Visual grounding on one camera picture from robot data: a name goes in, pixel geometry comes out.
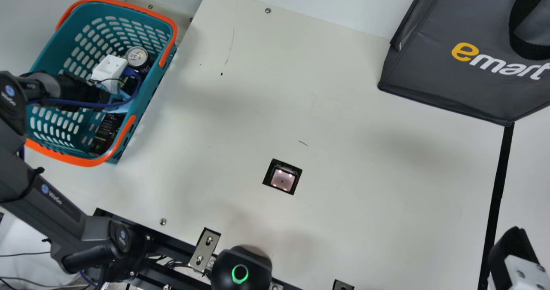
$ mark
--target white robot part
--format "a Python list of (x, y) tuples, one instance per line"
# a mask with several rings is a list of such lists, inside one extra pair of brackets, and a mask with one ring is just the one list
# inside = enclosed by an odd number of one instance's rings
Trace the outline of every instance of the white robot part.
[(107, 55), (92, 71), (91, 80), (101, 81), (112, 94), (118, 94), (118, 79), (128, 61), (113, 55)]

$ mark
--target blue cable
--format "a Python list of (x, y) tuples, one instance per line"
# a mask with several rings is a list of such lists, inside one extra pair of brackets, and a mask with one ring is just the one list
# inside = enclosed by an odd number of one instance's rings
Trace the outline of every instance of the blue cable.
[(125, 104), (130, 103), (136, 96), (138, 95), (139, 88), (141, 88), (141, 77), (139, 74), (136, 74), (137, 71), (132, 69), (131, 67), (126, 67), (124, 71), (122, 71), (122, 75), (128, 76), (128, 77), (135, 77), (137, 80), (137, 86), (134, 90), (134, 93), (128, 98), (127, 100), (124, 100), (122, 102), (116, 102), (111, 104), (102, 104), (102, 103), (92, 103), (92, 102), (80, 102), (80, 101), (71, 101), (71, 100), (63, 100), (63, 99), (50, 99), (50, 98), (44, 98), (44, 99), (35, 99), (31, 100), (28, 104), (38, 103), (38, 102), (49, 102), (49, 103), (57, 103), (57, 104), (67, 104), (67, 105), (75, 105), (75, 106), (81, 106), (81, 107), (117, 107), (122, 106)]
[(88, 277), (86, 277), (86, 275), (84, 275), (84, 273), (82, 273), (82, 271), (79, 272), (80, 273), (80, 277), (86, 282), (88, 283), (90, 286), (97, 286), (96, 284), (94, 284), (91, 280), (88, 279)]

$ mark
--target white tabletop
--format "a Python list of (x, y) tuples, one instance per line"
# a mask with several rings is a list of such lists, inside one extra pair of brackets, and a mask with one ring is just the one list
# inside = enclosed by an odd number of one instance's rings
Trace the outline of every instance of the white tabletop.
[[(89, 214), (189, 243), (208, 227), (304, 289), (474, 289), (503, 128), (377, 90), (387, 49), (204, 0), (116, 167), (27, 158)], [(294, 195), (262, 185), (272, 159), (303, 170)]]

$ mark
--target gray shopping bag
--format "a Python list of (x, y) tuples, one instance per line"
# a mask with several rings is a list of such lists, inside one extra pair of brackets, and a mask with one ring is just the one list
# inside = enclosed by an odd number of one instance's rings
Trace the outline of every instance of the gray shopping bag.
[(550, 104), (550, 0), (414, 0), (384, 92), (509, 126)]

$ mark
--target emart logo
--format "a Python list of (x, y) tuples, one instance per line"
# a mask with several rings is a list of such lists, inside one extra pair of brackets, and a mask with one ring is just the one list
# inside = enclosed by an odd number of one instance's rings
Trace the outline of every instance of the emart logo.
[(540, 75), (545, 70), (550, 70), (550, 63), (545, 63), (544, 65), (524, 65), (521, 63), (510, 63), (501, 59), (493, 58), (489, 55), (480, 55), (480, 50), (470, 44), (470, 43), (458, 43), (454, 49), (452, 49), (451, 54), (458, 61), (470, 61), (470, 65), (477, 67), (482, 70), (487, 70), (488, 67), (491, 67), (491, 72), (499, 73), (502, 75), (516, 75), (516, 76), (525, 76), (530, 74), (530, 78), (533, 80), (540, 80)]

